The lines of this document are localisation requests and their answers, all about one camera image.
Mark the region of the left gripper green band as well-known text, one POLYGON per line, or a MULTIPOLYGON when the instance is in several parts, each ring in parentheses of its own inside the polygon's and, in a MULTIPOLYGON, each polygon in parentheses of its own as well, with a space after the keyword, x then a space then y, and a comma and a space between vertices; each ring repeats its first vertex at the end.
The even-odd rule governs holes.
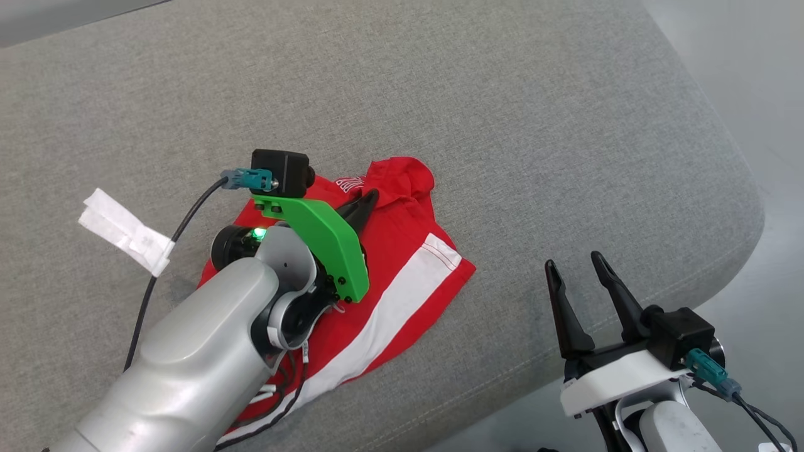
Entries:
POLYGON ((379 201, 371 189, 337 209, 313 198, 253 195, 254 206, 268 218, 287 223, 318 259, 347 303, 358 303, 370 283, 359 237, 379 201))

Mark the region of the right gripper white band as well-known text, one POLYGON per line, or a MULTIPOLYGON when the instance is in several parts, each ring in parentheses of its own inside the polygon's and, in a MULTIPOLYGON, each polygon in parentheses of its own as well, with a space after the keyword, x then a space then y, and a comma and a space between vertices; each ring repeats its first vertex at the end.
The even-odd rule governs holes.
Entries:
POLYGON ((565 360, 561 406, 567 417, 580 417, 643 402, 676 401, 687 406, 683 382, 687 369, 670 369, 644 343, 651 332, 641 323, 643 309, 625 283, 598 251, 590 255, 597 277, 611 295, 621 324, 623 344, 596 351, 594 339, 581 326, 566 295, 565 281, 553 260, 545 262, 555 334, 565 360))

